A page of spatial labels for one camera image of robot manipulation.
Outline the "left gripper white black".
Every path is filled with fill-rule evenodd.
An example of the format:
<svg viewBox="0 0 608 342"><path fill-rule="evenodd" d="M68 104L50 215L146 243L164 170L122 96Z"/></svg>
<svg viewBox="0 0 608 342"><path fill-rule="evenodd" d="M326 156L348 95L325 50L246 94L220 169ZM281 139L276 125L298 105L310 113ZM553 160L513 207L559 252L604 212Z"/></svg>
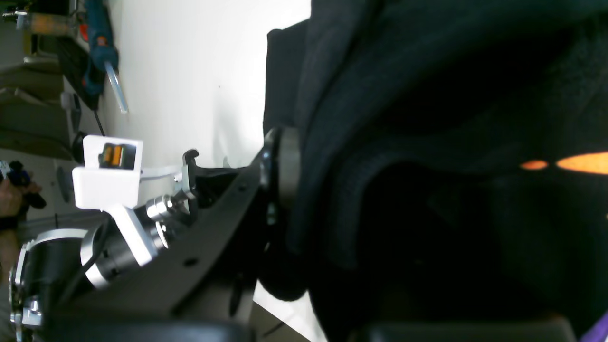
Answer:
<svg viewBox="0 0 608 342"><path fill-rule="evenodd" d="M88 135L84 165L72 171L75 204L109 215L106 228L85 235L82 264L94 260L85 276L103 288L121 274L145 266L184 234L195 209L211 207L248 167L202 168L196 150L184 153L182 165L143 168L143 142ZM173 178L174 193L138 204L144 181Z"/></svg>

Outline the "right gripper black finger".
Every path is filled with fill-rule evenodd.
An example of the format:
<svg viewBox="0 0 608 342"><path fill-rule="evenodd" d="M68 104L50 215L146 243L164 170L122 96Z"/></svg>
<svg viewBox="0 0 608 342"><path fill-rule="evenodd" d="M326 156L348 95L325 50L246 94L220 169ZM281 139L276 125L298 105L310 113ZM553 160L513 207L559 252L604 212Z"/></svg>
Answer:
<svg viewBox="0 0 608 342"><path fill-rule="evenodd" d="M82 264L45 315L47 342L260 342L253 292L286 225L299 178L298 132L277 127L211 207L145 266L103 288Z"/></svg>

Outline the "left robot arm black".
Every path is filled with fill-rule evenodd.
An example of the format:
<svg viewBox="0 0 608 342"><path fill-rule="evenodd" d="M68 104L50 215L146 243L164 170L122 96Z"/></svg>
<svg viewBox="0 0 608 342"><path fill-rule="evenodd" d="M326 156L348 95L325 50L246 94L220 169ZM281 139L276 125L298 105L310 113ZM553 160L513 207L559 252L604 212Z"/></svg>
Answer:
<svg viewBox="0 0 608 342"><path fill-rule="evenodd" d="M143 142L89 135L79 208L108 216L22 246L9 303L18 342L254 342L245 316L266 238L274 148L243 168L143 169Z"/></svg>

